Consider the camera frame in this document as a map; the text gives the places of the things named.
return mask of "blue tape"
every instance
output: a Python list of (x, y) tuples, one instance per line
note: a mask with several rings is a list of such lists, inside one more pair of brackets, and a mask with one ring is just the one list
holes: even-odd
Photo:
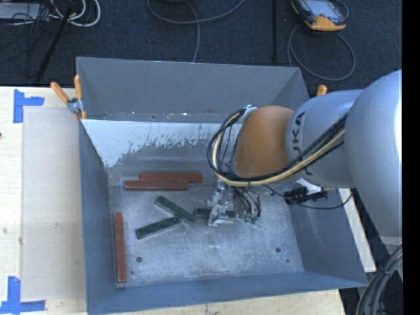
[(44, 310), (45, 300), (20, 302), (20, 280), (14, 276), (7, 278), (7, 301), (0, 304), (0, 314), (20, 315), (21, 312), (37, 312)]
[(13, 123), (21, 123), (24, 120), (24, 106), (42, 106), (44, 104), (43, 97), (25, 98), (25, 93), (18, 89), (14, 90), (14, 111)]

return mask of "yellow cable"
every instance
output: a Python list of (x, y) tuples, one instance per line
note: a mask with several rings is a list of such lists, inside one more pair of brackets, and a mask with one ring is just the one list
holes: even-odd
[[(230, 123), (235, 117), (237, 117), (239, 114), (236, 114), (232, 116), (232, 118), (229, 119), (229, 121), (226, 123)], [(330, 148), (334, 146), (336, 142), (338, 142), (340, 139), (344, 137), (345, 130), (343, 129), (339, 134), (337, 134), (333, 139), (331, 139), (324, 147), (320, 148), (317, 152), (313, 153), (312, 155), (308, 156), (305, 160), (299, 162), (297, 165), (293, 166), (287, 171), (284, 171), (283, 173), (279, 175), (275, 175), (270, 178), (266, 178), (264, 180), (255, 180), (255, 181), (241, 181), (241, 180), (229, 180), (228, 178), (224, 177), (221, 174), (216, 173), (216, 176), (221, 179), (223, 182), (230, 184), (232, 186), (261, 186), (263, 184), (270, 184), (273, 182), (278, 182), (280, 180), (283, 180), (291, 175), (294, 175), (298, 171), (305, 168), (309, 163), (312, 163), (316, 159), (318, 159), (322, 154), (327, 152)], [(215, 167), (217, 167), (217, 148), (219, 144), (221, 143), (222, 139), (222, 132), (220, 132), (217, 136), (217, 139), (215, 141), (215, 146), (213, 148), (213, 155), (212, 155), (212, 162)]]

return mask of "power cord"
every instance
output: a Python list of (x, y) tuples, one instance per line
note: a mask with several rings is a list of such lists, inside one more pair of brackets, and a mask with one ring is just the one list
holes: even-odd
[[(49, 0), (49, 1), (50, 1), (51, 5), (54, 9), (54, 12), (57, 14), (57, 15), (50, 14), (50, 17), (63, 20), (64, 15), (60, 12), (60, 10), (56, 6), (56, 3), (54, 2), (54, 0)], [(82, 11), (77, 15), (70, 16), (69, 20), (68, 20), (68, 23), (72, 24), (74, 26), (77, 26), (77, 27), (84, 27), (84, 28), (85, 27), (93, 27), (96, 24), (98, 24), (98, 22), (100, 20), (100, 16), (101, 16), (100, 4), (99, 4), (98, 0), (93, 0), (93, 2), (95, 4), (95, 7), (96, 7), (96, 18), (92, 22), (81, 23), (81, 22), (74, 21), (74, 20), (77, 20), (77, 19), (81, 18), (82, 16), (84, 16), (85, 13), (86, 13), (86, 10), (87, 10), (86, 0), (80, 0), (80, 1), (82, 2), (82, 5), (83, 5)]]
[[(342, 6), (345, 8), (345, 10), (346, 10), (346, 13), (345, 13), (345, 19), (347, 19), (348, 18), (348, 8), (347, 8), (347, 6), (342, 2), (342, 1), (340, 1), (340, 0), (332, 0), (332, 1), (337, 1), (337, 2), (339, 2), (340, 4), (342, 4)], [(326, 81), (342, 81), (342, 80), (344, 80), (344, 79), (346, 79), (346, 78), (349, 78), (352, 74), (353, 74), (353, 71), (354, 71), (354, 69), (356, 68), (356, 58), (355, 58), (355, 56), (354, 56), (354, 51), (353, 51), (353, 49), (352, 49), (352, 47), (350, 46), (350, 43), (343, 37), (343, 36), (341, 36), (339, 33), (337, 33), (337, 32), (335, 32), (335, 35), (342, 41), (342, 42), (344, 42), (344, 44), (347, 46), (347, 48), (349, 49), (349, 51), (350, 51), (350, 53), (351, 53), (351, 56), (352, 56), (352, 67), (351, 67), (351, 69), (350, 69), (350, 72), (348, 72), (345, 76), (343, 76), (343, 77), (338, 77), (338, 78), (332, 78), (332, 77), (326, 77), (326, 76), (322, 76), (322, 75), (319, 75), (319, 74), (317, 74), (317, 73), (315, 73), (315, 72), (313, 72), (311, 69), (309, 69), (309, 68), (307, 68), (298, 58), (297, 58), (297, 55), (296, 55), (296, 53), (295, 53), (295, 51), (293, 50), (293, 46), (292, 46), (292, 44), (291, 44), (291, 41), (292, 41), (292, 39), (293, 39), (293, 36), (296, 34), (296, 32), (297, 31), (299, 31), (301, 28), (303, 27), (303, 25), (298, 25), (298, 26), (296, 26), (296, 27), (294, 27), (293, 29), (292, 29), (292, 31), (290, 32), (290, 35), (289, 35), (289, 39), (287, 40), (287, 58), (289, 59), (289, 65), (290, 66), (293, 66), (292, 65), (292, 59), (291, 59), (291, 57), (293, 57), (295, 60), (296, 60), (296, 62), (301, 66), (301, 68), (303, 68), (305, 71), (307, 71), (308, 73), (310, 73), (311, 75), (313, 75), (313, 76), (315, 76), (315, 77), (318, 77), (318, 78), (320, 78), (320, 79), (325, 79)]]
[(198, 55), (198, 48), (200, 47), (200, 24), (204, 23), (204, 22), (220, 20), (221, 18), (224, 18), (225, 16), (228, 16), (229, 14), (232, 14), (234, 11), (236, 11), (238, 8), (240, 8), (244, 2), (245, 2), (245, 0), (241, 0), (233, 9), (230, 9), (226, 13), (223, 13), (223, 14), (220, 14), (220, 15), (217, 15), (217, 16), (212, 16), (210, 18), (203, 18), (203, 19), (198, 19), (197, 13), (194, 10), (193, 6), (190, 3), (188, 3), (188, 6), (191, 8), (191, 11), (194, 14), (194, 17), (195, 17), (194, 21), (176, 21), (176, 20), (171, 20), (171, 19), (168, 19), (168, 18), (164, 18), (153, 10), (152, 6), (150, 5), (150, 0), (147, 0), (147, 6), (149, 8), (149, 11), (154, 16), (156, 16), (157, 18), (159, 18), (162, 21), (169, 22), (169, 23), (172, 23), (172, 24), (196, 24), (197, 25), (197, 44), (196, 44), (196, 51), (194, 53), (194, 58), (192, 60), (192, 63), (195, 63), (197, 55)]
[(389, 257), (383, 269), (378, 270), (360, 297), (356, 315), (376, 315), (380, 300), (391, 276), (402, 266), (402, 244)]

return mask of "gray cable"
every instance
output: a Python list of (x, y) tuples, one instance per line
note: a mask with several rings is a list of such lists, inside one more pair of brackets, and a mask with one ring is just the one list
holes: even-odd
[(375, 293), (373, 294), (371, 314), (376, 315), (379, 308), (379, 298), (381, 297), (390, 277), (401, 265), (402, 265), (402, 253), (400, 257), (386, 270), (381, 280), (379, 280), (377, 287), (375, 288)]
[[(398, 246), (394, 253), (388, 259), (384, 267), (385, 272), (390, 270), (390, 267), (393, 265), (393, 263), (396, 262), (396, 260), (398, 260), (400, 255), (402, 255), (402, 245)], [(369, 281), (368, 285), (364, 289), (357, 306), (356, 315), (363, 315), (368, 301), (373, 298), (373, 294), (375, 293), (375, 291), (377, 291), (377, 286), (381, 280), (381, 274), (382, 272), (376, 273), (376, 275), (374, 275), (374, 277)]]
[[(194, 13), (194, 16), (196, 17), (196, 20), (198, 20), (197, 13), (194, 10), (193, 6), (190, 3), (188, 3), (188, 6), (191, 8), (191, 11)], [(200, 46), (200, 23), (197, 23), (197, 45), (196, 45), (196, 51), (194, 53), (194, 57), (192, 59), (192, 63), (196, 62), (199, 46)]]
[(214, 20), (218, 20), (221, 18), (224, 18), (225, 16), (228, 16), (229, 14), (232, 14), (234, 11), (236, 11), (239, 7), (242, 6), (242, 4), (245, 2), (245, 0), (241, 0), (233, 9), (231, 9), (230, 11), (223, 13), (221, 15), (217, 15), (217, 16), (212, 16), (210, 18), (203, 18), (201, 20), (195, 20), (195, 21), (175, 21), (175, 20), (170, 20), (168, 18), (164, 18), (162, 16), (160, 16), (159, 14), (157, 14), (150, 6), (150, 0), (147, 0), (147, 6), (150, 10), (150, 12), (152, 12), (152, 14), (154, 16), (156, 16), (157, 18), (166, 21), (166, 22), (170, 22), (173, 24), (199, 24), (199, 23), (203, 23), (203, 22), (208, 22), (208, 21), (214, 21)]
[(338, 33), (336, 33), (336, 36), (339, 38), (339, 39), (341, 39), (345, 44), (346, 44), (346, 46), (348, 47), (348, 49), (349, 49), (349, 51), (350, 51), (350, 53), (351, 53), (351, 55), (352, 55), (352, 62), (353, 62), (353, 64), (352, 64), (352, 68), (351, 68), (351, 70), (350, 70), (350, 72), (348, 73), (348, 74), (346, 74), (344, 77), (338, 77), (338, 78), (330, 78), (330, 77), (325, 77), (325, 76), (322, 76), (322, 75), (318, 75), (317, 73), (315, 73), (315, 72), (313, 72), (312, 70), (310, 70), (309, 68), (307, 68), (298, 58), (297, 58), (297, 56), (296, 56), (296, 54), (295, 54), (295, 51), (293, 50), (293, 47), (292, 47), (292, 45), (291, 45), (291, 39), (293, 38), (293, 36), (295, 35), (295, 33), (299, 30), (299, 29), (301, 29), (302, 28), (302, 25), (300, 24), (300, 25), (298, 25), (298, 26), (296, 26), (295, 28), (293, 28), (293, 30), (291, 31), (291, 33), (290, 33), (290, 35), (289, 35), (289, 40), (288, 40), (288, 42), (287, 42), (287, 57), (288, 57), (288, 59), (289, 59), (289, 65), (290, 66), (293, 66), (292, 65), (292, 63), (291, 63), (291, 55), (290, 55), (290, 53), (293, 55), (293, 57), (294, 57), (294, 59), (299, 63), (299, 65), (303, 68), (303, 69), (305, 69), (308, 73), (310, 73), (311, 75), (314, 75), (315, 77), (318, 77), (318, 78), (320, 78), (320, 79), (325, 79), (326, 81), (342, 81), (342, 80), (344, 80), (344, 79), (346, 79), (346, 78), (348, 78), (348, 77), (350, 77), (350, 75), (353, 73), (353, 71), (354, 71), (354, 69), (355, 69), (355, 67), (356, 67), (356, 58), (354, 57), (354, 52), (353, 52), (353, 49), (352, 49), (352, 47), (350, 46), (350, 43), (348, 43), (347, 42), (347, 40), (343, 37), (343, 36), (341, 36), (340, 34), (338, 34)]
[(154, 16), (156, 16), (157, 18), (159, 18), (160, 20), (162, 20), (162, 21), (165, 21), (165, 22), (170, 22), (170, 23), (172, 23), (172, 24), (196, 24), (197, 25), (197, 45), (196, 45), (196, 51), (195, 51), (195, 53), (194, 53), (194, 57), (193, 57), (193, 59), (192, 59), (192, 63), (195, 63), (195, 61), (196, 61), (196, 59), (197, 59), (197, 55), (198, 55), (198, 48), (200, 47), (200, 23), (203, 23), (203, 22), (209, 22), (209, 21), (214, 21), (214, 20), (218, 20), (218, 19), (220, 19), (220, 18), (224, 18), (225, 16), (228, 16), (229, 14), (231, 14), (232, 12), (234, 12), (234, 11), (236, 11), (236, 9), (238, 9), (239, 7), (241, 7), (242, 6), (242, 4), (244, 3), (244, 1), (245, 0), (241, 0), (233, 9), (231, 9), (230, 11), (228, 11), (228, 12), (226, 12), (226, 13), (224, 13), (224, 14), (221, 14), (221, 15), (218, 15), (218, 16), (213, 16), (213, 17), (211, 17), (211, 18), (204, 18), (204, 19), (201, 19), (201, 20), (199, 20), (198, 19), (198, 16), (197, 16), (197, 13), (196, 13), (196, 11), (194, 10), (194, 8), (193, 8), (193, 6), (190, 4), (190, 3), (188, 3), (188, 6), (191, 8), (191, 11), (193, 12), (193, 14), (194, 14), (194, 17), (195, 17), (195, 20), (194, 21), (176, 21), (176, 20), (170, 20), (170, 19), (168, 19), (168, 18), (164, 18), (164, 17), (162, 17), (162, 16), (160, 16), (160, 15), (158, 15), (153, 9), (152, 9), (152, 7), (150, 6), (150, 0), (147, 0), (147, 6), (148, 6), (148, 8), (149, 8), (149, 10), (150, 10), (150, 12), (154, 15)]

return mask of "gray bin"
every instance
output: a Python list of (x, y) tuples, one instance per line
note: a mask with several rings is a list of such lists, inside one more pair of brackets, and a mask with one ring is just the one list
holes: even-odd
[[(89, 314), (366, 285), (343, 208), (288, 206), (265, 188), (256, 188), (256, 224), (198, 220), (135, 236), (171, 216), (154, 204), (160, 195), (190, 212), (205, 207), (216, 188), (205, 152), (221, 121), (247, 104), (296, 109), (308, 100), (298, 68), (85, 57), (76, 68), (88, 115), (79, 145)], [(142, 171), (199, 171), (203, 182), (186, 192), (124, 190)], [(340, 203), (338, 192), (318, 202)], [(124, 220), (126, 283), (116, 279), (116, 211)]]

